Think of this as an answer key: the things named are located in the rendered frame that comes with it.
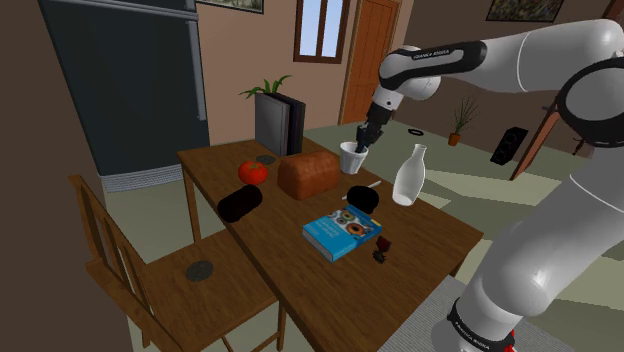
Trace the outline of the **black round object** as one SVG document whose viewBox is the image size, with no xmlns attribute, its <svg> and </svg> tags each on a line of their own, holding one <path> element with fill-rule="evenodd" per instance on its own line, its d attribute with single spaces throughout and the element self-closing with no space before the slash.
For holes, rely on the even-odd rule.
<svg viewBox="0 0 624 352">
<path fill-rule="evenodd" d="M 348 190 L 346 200 L 350 205 L 371 215 L 379 204 L 379 195 L 371 187 L 353 186 Z"/>
</svg>

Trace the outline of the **black speaker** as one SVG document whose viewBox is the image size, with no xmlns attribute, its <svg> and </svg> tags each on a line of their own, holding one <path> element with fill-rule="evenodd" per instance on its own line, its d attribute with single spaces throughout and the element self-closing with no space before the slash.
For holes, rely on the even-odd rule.
<svg viewBox="0 0 624 352">
<path fill-rule="evenodd" d="M 512 127 L 505 131 L 497 145 L 490 161 L 497 165 L 505 165 L 511 161 L 520 145 L 524 141 L 528 131 L 520 127 Z"/>
</svg>

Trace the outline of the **dark framed wall picture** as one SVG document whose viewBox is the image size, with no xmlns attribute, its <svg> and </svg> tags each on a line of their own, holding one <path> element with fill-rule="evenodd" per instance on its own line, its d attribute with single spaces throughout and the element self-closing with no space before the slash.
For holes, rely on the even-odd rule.
<svg viewBox="0 0 624 352">
<path fill-rule="evenodd" d="M 197 3 L 255 14 L 264 13 L 264 0 L 195 0 Z"/>
<path fill-rule="evenodd" d="M 564 0 L 492 0 L 487 21 L 552 23 Z"/>
</svg>

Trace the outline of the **red tomato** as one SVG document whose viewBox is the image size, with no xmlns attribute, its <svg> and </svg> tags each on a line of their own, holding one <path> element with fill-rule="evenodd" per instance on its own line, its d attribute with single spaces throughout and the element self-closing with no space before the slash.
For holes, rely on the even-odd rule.
<svg viewBox="0 0 624 352">
<path fill-rule="evenodd" d="M 259 185 L 268 177 L 266 166 L 257 161 L 246 161 L 238 168 L 238 177 L 244 184 Z"/>
</svg>

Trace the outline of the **green leafy plant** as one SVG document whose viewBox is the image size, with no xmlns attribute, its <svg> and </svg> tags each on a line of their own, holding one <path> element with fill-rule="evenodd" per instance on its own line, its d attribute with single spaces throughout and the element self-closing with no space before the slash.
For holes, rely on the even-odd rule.
<svg viewBox="0 0 624 352">
<path fill-rule="evenodd" d="M 259 93 L 263 93 L 263 94 L 267 94 L 267 93 L 276 93 L 279 89 L 279 87 L 283 84 L 283 81 L 285 79 L 289 78 L 289 75 L 284 75 L 282 77 L 280 77 L 277 80 L 274 80 L 272 83 L 270 83 L 268 80 L 264 79 L 264 85 L 263 86 L 256 86 L 252 89 L 246 90 L 241 92 L 241 95 L 245 95 L 246 99 L 250 98 L 251 96 L 255 95 L 255 94 L 259 94 Z"/>
</svg>

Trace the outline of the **grey robot stand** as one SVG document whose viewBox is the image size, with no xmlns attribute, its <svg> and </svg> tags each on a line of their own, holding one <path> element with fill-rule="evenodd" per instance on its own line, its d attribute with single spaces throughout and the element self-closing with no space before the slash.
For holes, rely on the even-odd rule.
<svg viewBox="0 0 624 352">
<path fill-rule="evenodd" d="M 377 352 L 435 352 L 431 330 L 446 317 L 465 287 L 461 281 L 447 276 Z M 515 327 L 515 348 L 519 352 L 575 352 L 525 319 Z"/>
</svg>

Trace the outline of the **thin plant in orange pot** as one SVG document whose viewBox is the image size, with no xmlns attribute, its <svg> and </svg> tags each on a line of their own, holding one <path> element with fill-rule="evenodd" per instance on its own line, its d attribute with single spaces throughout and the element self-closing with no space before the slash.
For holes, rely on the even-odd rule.
<svg viewBox="0 0 624 352">
<path fill-rule="evenodd" d="M 461 99 L 460 106 L 453 111 L 453 131 L 449 134 L 448 145 L 456 146 L 461 139 L 461 132 L 469 128 L 469 124 L 479 115 L 478 99 L 466 96 Z"/>
</svg>

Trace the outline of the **brown bread loaf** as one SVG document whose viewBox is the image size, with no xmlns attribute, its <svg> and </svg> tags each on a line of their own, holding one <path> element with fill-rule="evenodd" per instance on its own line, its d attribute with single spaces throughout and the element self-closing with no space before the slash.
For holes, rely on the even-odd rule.
<svg viewBox="0 0 624 352">
<path fill-rule="evenodd" d="M 328 151 L 297 154 L 280 162 L 277 185 L 295 200 L 304 200 L 338 186 L 340 167 Z"/>
</svg>

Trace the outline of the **small dark red object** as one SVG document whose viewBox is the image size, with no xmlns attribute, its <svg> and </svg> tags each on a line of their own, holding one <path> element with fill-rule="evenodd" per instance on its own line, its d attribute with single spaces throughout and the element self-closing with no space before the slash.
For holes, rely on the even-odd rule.
<svg viewBox="0 0 624 352">
<path fill-rule="evenodd" d="M 389 251 L 392 242 L 383 236 L 379 236 L 375 242 L 376 248 L 372 252 L 373 259 L 379 263 L 384 264 L 386 261 L 385 253 Z"/>
</svg>

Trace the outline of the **blue book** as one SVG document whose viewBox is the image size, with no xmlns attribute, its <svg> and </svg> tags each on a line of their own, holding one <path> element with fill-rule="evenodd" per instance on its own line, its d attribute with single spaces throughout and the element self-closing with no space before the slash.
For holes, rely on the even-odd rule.
<svg viewBox="0 0 624 352">
<path fill-rule="evenodd" d="M 381 231 L 379 222 L 347 205 L 304 225 L 302 236 L 328 261 L 335 262 Z"/>
</svg>

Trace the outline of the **dark grey fridge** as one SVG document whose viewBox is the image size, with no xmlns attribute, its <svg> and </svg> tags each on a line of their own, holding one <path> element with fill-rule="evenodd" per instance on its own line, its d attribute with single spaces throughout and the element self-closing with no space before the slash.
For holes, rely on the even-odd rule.
<svg viewBox="0 0 624 352">
<path fill-rule="evenodd" d="M 176 182 L 210 143 L 195 0 L 38 0 L 108 192 Z"/>
</svg>

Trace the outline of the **white pen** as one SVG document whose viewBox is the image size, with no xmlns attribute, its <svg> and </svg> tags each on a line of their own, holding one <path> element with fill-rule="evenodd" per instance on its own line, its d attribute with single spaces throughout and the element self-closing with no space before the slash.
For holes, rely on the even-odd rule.
<svg viewBox="0 0 624 352">
<path fill-rule="evenodd" d="M 381 182 L 382 182 L 381 180 L 378 180 L 378 181 L 376 181 L 376 182 L 374 182 L 374 183 L 372 183 L 372 184 L 370 184 L 370 185 L 367 185 L 366 187 L 367 187 L 367 188 L 374 188 L 374 187 L 376 187 L 376 186 L 380 185 L 380 184 L 381 184 Z M 344 195 L 344 196 L 341 198 L 341 200 L 348 200 L 348 192 L 349 192 L 352 188 L 354 188 L 354 187 L 356 187 L 356 186 L 351 187 L 351 188 L 347 191 L 347 194 L 346 194 L 346 195 Z"/>
</svg>

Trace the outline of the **orange wooden door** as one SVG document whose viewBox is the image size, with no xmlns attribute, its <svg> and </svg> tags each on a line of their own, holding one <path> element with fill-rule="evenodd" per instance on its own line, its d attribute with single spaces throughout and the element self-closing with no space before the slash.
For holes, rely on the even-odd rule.
<svg viewBox="0 0 624 352">
<path fill-rule="evenodd" d="M 338 124 L 364 121 L 389 52 L 402 0 L 358 0 Z"/>
</svg>

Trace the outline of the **dark upright box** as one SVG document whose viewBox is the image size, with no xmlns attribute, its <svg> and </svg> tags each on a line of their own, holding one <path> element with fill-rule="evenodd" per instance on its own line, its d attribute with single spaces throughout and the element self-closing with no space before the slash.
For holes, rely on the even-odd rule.
<svg viewBox="0 0 624 352">
<path fill-rule="evenodd" d="M 302 152 L 306 104 L 281 93 L 255 95 L 255 140 L 283 157 Z"/>
</svg>

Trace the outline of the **black cylinder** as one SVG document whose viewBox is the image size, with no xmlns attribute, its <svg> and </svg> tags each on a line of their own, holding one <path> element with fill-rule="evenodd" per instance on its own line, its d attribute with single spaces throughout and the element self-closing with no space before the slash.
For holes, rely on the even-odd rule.
<svg viewBox="0 0 624 352">
<path fill-rule="evenodd" d="M 257 186 L 249 184 L 220 200 L 217 211 L 225 222 L 234 223 L 257 208 L 262 201 L 261 190 Z"/>
</svg>

